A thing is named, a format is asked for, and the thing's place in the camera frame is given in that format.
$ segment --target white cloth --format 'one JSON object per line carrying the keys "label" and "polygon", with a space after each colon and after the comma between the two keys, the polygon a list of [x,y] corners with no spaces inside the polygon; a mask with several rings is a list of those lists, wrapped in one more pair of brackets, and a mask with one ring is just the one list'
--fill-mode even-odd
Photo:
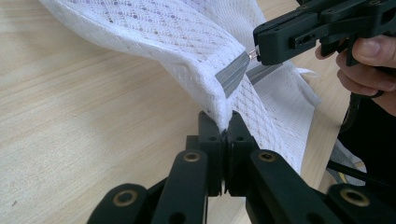
{"label": "white cloth", "polygon": [[279,152],[300,171],[318,99],[294,65],[285,63],[254,87],[243,76],[230,94],[216,78],[254,49],[252,31],[265,22],[254,0],[39,1],[92,43],[159,61],[221,131],[235,109],[261,148]]}

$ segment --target black plastic part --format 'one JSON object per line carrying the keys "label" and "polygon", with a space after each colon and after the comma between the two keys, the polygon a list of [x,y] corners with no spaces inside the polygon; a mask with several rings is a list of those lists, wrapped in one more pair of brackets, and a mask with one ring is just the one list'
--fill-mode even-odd
{"label": "black plastic part", "polygon": [[206,223],[207,156],[201,150],[177,154],[157,204],[153,224]]}
{"label": "black plastic part", "polygon": [[256,141],[240,114],[233,112],[227,130],[227,167],[224,175],[225,188],[231,196],[245,197],[250,185],[248,161],[250,153],[257,150]]}
{"label": "black plastic part", "polygon": [[206,113],[201,112],[198,117],[199,149],[206,153],[208,157],[208,170],[210,170],[207,182],[208,195],[218,196],[221,194],[221,180],[223,172],[224,147],[219,133],[219,128],[215,121]]}
{"label": "black plastic part", "polygon": [[[95,208],[88,223],[206,223],[208,186],[213,184],[208,181],[215,182],[216,194],[222,177],[232,196],[246,197],[247,213],[253,224],[395,223],[394,208],[375,198],[393,204],[395,189],[376,191],[373,196],[343,185],[331,188],[325,196],[309,188],[280,155],[258,150],[238,113],[233,113],[229,129],[221,139],[217,126],[206,115],[200,114],[199,122],[200,136],[187,137],[186,150],[177,154],[166,179],[149,190],[132,184],[114,188]],[[209,172],[209,167],[219,170]],[[340,190],[344,188],[355,191],[343,196]],[[355,195],[356,190],[362,194]],[[356,207],[345,200],[345,195],[355,201],[363,195],[370,204]]]}
{"label": "black plastic part", "polygon": [[279,154],[256,150],[250,159],[251,179],[275,223],[342,223]]}
{"label": "black plastic part", "polygon": [[[314,0],[268,21],[253,31],[257,60],[264,65],[283,63],[312,49],[317,40],[328,55],[334,43],[396,31],[396,0]],[[348,52],[348,65],[355,64]]]}
{"label": "black plastic part", "polygon": [[149,223],[151,211],[147,204],[148,192],[134,184],[112,189],[92,212],[88,224]]}
{"label": "black plastic part", "polygon": [[360,187],[331,186],[326,203],[345,223],[396,223],[396,212]]}

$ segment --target screw hole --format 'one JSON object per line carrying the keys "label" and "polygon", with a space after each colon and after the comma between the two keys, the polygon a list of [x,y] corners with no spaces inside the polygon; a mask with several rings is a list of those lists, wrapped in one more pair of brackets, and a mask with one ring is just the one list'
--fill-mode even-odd
{"label": "screw hole", "polygon": [[184,155],[183,159],[185,161],[198,161],[200,159],[200,155],[198,153],[187,153]]}
{"label": "screw hole", "polygon": [[259,159],[262,161],[275,161],[276,156],[269,152],[262,152],[259,154]]}
{"label": "screw hole", "polygon": [[118,207],[125,207],[134,203],[137,198],[137,192],[133,189],[120,191],[114,196],[113,203]]}
{"label": "screw hole", "polygon": [[360,207],[365,207],[370,204],[370,200],[362,193],[354,189],[342,189],[341,196],[349,203]]}

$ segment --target wooden table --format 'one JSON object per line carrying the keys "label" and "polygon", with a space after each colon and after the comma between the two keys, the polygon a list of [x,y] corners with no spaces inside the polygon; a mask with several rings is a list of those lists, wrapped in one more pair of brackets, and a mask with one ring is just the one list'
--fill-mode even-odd
{"label": "wooden table", "polygon": [[[262,1],[271,19],[290,0]],[[333,59],[293,59],[321,74],[303,179],[317,188],[348,94]],[[113,187],[168,175],[199,106],[156,62],[102,49],[38,1],[0,2],[0,222],[84,223]],[[209,200],[208,223],[248,223],[242,199]]]}

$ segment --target fabric fold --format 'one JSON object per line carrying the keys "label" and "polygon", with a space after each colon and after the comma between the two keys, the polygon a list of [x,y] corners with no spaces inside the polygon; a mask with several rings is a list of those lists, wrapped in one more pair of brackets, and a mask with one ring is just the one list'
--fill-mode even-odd
{"label": "fabric fold", "polygon": [[285,62],[261,71],[252,31],[265,22],[254,0],[39,0],[92,43],[160,62],[206,114],[227,129],[238,111],[261,148],[299,172],[318,97]]}

